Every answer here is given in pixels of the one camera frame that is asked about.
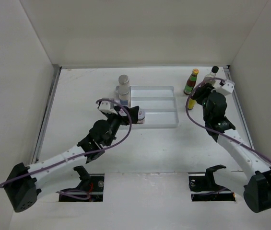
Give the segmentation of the small yellow label bottle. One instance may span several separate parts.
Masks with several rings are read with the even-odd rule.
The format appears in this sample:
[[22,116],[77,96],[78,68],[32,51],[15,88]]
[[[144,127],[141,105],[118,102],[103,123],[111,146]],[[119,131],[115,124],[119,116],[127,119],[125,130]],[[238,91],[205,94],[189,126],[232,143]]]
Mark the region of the small yellow label bottle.
[[196,104],[196,101],[192,99],[191,95],[189,96],[188,100],[189,100],[189,102],[187,105],[187,109],[192,110]]

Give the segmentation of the red sauce bottle yellow cap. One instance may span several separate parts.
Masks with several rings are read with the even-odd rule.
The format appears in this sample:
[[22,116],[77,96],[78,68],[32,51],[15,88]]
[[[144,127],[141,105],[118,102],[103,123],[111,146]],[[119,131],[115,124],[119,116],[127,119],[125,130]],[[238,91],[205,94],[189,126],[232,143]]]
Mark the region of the red sauce bottle yellow cap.
[[195,85],[196,85],[196,81],[197,81],[197,76],[198,76],[199,70],[198,69],[193,69],[191,75],[189,76],[183,93],[185,95],[190,95],[192,90],[194,89]]

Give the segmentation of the spice jar white red lid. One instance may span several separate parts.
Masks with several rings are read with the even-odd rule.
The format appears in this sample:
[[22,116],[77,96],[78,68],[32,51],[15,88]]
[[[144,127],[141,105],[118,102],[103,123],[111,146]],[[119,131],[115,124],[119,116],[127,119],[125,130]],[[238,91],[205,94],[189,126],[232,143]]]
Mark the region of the spice jar white red lid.
[[146,117],[145,111],[142,110],[142,109],[139,109],[139,111],[138,111],[138,121],[137,121],[137,124],[144,124],[145,117]]

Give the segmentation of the tall jar silver lid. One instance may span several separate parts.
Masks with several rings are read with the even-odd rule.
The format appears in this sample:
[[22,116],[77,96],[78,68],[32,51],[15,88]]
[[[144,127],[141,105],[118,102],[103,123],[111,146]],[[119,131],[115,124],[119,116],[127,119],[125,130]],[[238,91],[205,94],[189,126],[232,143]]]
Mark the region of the tall jar silver lid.
[[125,87],[119,87],[118,89],[119,102],[123,106],[130,106],[130,89]]

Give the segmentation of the small bottle blue label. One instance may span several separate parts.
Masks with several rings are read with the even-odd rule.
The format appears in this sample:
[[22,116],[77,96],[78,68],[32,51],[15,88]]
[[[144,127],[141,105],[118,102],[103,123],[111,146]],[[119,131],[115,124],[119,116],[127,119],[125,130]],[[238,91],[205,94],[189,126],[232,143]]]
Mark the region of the small bottle blue label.
[[119,87],[120,88],[126,88],[129,89],[130,88],[130,80],[128,75],[120,75],[118,78],[118,82],[119,82]]

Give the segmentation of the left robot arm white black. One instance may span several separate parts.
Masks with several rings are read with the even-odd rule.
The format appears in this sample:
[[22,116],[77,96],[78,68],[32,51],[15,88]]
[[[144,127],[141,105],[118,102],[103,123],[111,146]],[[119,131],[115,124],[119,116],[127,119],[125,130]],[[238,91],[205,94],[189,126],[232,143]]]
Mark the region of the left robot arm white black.
[[19,163],[12,168],[0,188],[4,189],[14,212],[27,210],[50,193],[68,196],[69,189],[86,190],[90,175],[84,165],[116,146],[114,140],[120,126],[131,128],[139,120],[139,106],[112,106],[108,101],[100,101],[98,110],[106,119],[96,121],[75,146],[48,160],[27,166]]

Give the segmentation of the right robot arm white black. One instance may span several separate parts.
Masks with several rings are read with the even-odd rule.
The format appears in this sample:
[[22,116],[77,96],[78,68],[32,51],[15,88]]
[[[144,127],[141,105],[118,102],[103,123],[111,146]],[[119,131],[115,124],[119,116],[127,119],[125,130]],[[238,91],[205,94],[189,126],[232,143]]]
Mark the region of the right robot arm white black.
[[208,168],[204,177],[209,189],[225,187],[244,198],[246,205],[255,213],[271,208],[271,160],[246,145],[235,126],[225,116],[226,96],[234,90],[234,83],[222,80],[221,86],[200,83],[191,99],[202,106],[204,128],[214,141],[223,147],[244,172],[234,175],[223,165]]

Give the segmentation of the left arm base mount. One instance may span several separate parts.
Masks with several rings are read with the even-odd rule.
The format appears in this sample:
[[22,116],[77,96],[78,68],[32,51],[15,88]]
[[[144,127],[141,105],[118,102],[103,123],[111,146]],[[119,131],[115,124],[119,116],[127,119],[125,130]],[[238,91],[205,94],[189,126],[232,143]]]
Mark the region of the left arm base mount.
[[105,175],[89,174],[83,166],[73,168],[79,179],[77,186],[59,193],[59,202],[103,202]]

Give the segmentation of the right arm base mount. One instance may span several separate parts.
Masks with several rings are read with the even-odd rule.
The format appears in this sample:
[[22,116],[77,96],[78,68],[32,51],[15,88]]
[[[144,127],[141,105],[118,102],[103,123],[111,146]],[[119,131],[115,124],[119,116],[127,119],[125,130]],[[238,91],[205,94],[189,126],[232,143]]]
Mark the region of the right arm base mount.
[[205,172],[189,173],[189,189],[192,202],[214,202],[230,201],[235,202],[234,192],[216,184],[214,173],[220,169],[225,169],[223,165],[216,165],[207,168]]

